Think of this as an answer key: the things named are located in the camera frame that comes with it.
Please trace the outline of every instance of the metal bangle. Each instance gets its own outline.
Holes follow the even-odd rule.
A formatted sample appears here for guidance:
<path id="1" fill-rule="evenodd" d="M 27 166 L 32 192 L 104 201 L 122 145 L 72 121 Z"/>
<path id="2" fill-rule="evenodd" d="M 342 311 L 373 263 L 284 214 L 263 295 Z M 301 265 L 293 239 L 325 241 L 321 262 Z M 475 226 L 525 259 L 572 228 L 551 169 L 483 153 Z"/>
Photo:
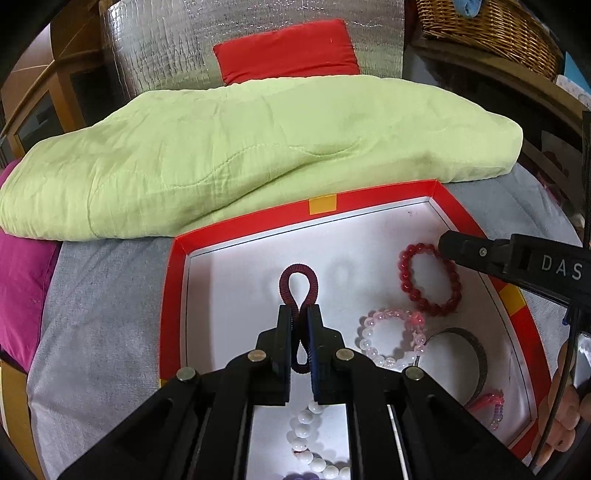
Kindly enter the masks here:
<path id="1" fill-rule="evenodd" d="M 484 347 L 482 346 L 482 344 L 478 340 L 478 338 L 476 338 L 476 336 L 472 332 L 469 332 L 468 330 L 466 330 L 464 328 L 459 328 L 459 327 L 446 328 L 445 330 L 442 330 L 441 332 L 438 332 L 435 335 L 431 335 L 427 339 L 427 341 L 425 342 L 425 345 L 428 344 L 437 335 L 441 335 L 442 333 L 454 333 L 455 335 L 459 335 L 460 337 L 465 339 L 472 346 L 472 348 L 474 349 L 474 352 L 476 353 L 476 357 L 478 359 L 478 373 L 479 373 L 478 374 L 478 384 L 476 385 L 476 389 L 474 390 L 472 397 L 470 398 L 470 400 L 468 400 L 468 402 L 466 402 L 466 405 L 469 405 L 470 403 L 475 401 L 482 393 L 482 390 L 484 390 L 484 385 L 486 383 L 486 376 L 488 375 L 488 360 L 486 359 L 486 352 L 484 350 Z M 418 367 L 418 362 L 420 359 L 421 359 L 421 357 L 417 356 L 417 359 L 414 361 L 415 367 Z"/>

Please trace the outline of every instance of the red pillow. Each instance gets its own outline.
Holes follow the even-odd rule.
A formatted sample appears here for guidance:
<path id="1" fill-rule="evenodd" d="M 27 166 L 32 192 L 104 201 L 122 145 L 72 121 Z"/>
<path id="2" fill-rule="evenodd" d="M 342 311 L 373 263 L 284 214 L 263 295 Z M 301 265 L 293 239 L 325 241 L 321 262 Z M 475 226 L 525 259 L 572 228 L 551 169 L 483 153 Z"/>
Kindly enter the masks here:
<path id="1" fill-rule="evenodd" d="M 278 77 L 357 75 L 345 21 L 319 20 L 214 46 L 226 85 Z"/>

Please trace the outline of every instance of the silver insulation panel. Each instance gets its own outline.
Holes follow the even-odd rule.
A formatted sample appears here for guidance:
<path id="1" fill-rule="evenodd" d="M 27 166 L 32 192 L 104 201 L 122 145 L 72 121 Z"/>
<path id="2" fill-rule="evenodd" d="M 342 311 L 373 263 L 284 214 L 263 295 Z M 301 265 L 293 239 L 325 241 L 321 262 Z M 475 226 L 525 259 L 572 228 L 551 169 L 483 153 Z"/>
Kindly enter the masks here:
<path id="1" fill-rule="evenodd" d="M 343 18 L 362 73 L 401 77 L 404 0 L 121 0 L 103 44 L 125 96 L 222 85 L 212 47 L 231 38 Z"/>

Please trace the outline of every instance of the pink beaded bracelet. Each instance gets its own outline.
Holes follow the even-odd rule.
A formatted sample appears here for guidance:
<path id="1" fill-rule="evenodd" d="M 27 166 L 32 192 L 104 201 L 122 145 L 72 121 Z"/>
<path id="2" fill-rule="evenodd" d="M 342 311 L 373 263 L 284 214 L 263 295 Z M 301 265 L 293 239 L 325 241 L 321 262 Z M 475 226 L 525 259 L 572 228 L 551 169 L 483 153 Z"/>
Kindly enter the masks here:
<path id="1" fill-rule="evenodd" d="M 375 347 L 372 346 L 371 339 L 375 334 L 374 327 L 376 324 L 382 320 L 393 318 L 400 318 L 403 320 L 405 329 L 408 332 L 412 332 L 413 334 L 413 341 L 411 342 L 413 354 L 411 355 L 410 359 L 407 359 L 407 362 L 404 363 L 404 365 L 401 364 L 404 359 L 401 359 L 401 362 L 398 362 L 392 356 L 384 357 L 378 353 L 378 350 Z M 427 336 L 425 335 L 425 317 L 421 312 L 410 312 L 400 309 L 385 309 L 383 311 L 377 311 L 373 313 L 370 312 L 370 315 L 363 321 L 363 326 L 365 328 L 363 332 L 361 332 L 359 348 L 361 348 L 361 350 L 365 352 L 365 355 L 371 358 L 371 360 L 373 360 L 374 363 L 379 367 L 406 367 L 407 365 L 413 364 L 417 358 L 417 355 L 422 355 L 425 352 Z"/>
<path id="2" fill-rule="evenodd" d="M 503 420 L 503 405 L 505 405 L 505 396 L 503 395 L 502 390 L 497 390 L 493 393 L 487 393 L 486 395 L 477 398 L 472 403 L 466 405 L 466 410 L 473 414 L 474 412 L 477 412 L 478 410 L 491 404 L 494 404 L 495 412 L 488 427 L 489 430 L 494 432 L 499 428 L 499 423 L 501 423 Z"/>

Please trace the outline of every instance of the text das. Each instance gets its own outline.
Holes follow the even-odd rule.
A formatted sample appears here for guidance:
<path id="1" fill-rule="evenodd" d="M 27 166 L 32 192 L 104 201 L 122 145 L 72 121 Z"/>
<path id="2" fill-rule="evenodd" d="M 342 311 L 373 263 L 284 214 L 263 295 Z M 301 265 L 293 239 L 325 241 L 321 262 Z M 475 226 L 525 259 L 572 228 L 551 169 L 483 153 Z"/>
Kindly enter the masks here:
<path id="1" fill-rule="evenodd" d="M 544 255 L 544 260 L 542 262 L 542 270 L 554 271 L 557 275 L 562 274 L 564 277 L 570 276 L 573 280 L 580 280 L 581 279 L 581 269 L 583 265 L 580 263 L 575 263 L 572 270 L 567 268 L 567 263 L 565 262 L 564 258 L 559 259 L 560 262 L 554 261 L 554 259 L 549 255 Z"/>

